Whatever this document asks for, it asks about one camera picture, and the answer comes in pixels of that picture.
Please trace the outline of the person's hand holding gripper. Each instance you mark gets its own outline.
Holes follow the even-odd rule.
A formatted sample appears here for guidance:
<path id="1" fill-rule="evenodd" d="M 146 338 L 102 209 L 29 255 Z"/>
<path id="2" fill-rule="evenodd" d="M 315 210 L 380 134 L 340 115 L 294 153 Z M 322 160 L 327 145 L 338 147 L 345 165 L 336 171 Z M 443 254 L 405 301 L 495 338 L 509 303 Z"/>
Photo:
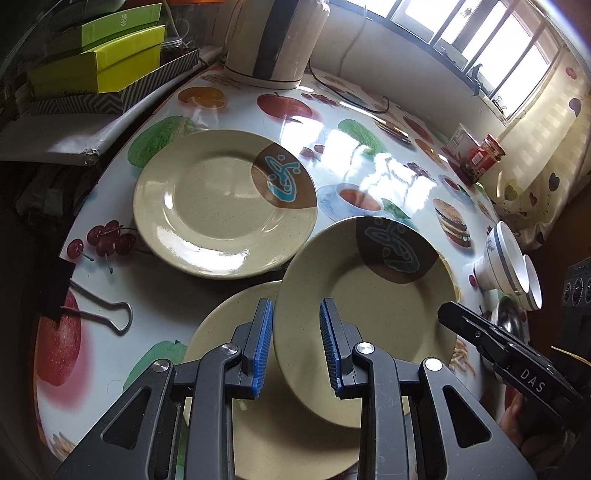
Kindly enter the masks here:
<path id="1" fill-rule="evenodd" d="M 540 460 L 552 462 L 565 446 L 568 434 L 564 431 L 549 430 L 544 433 L 526 434 L 523 410 L 526 399 L 517 393 L 506 408 L 499 426 L 530 462 Z"/>

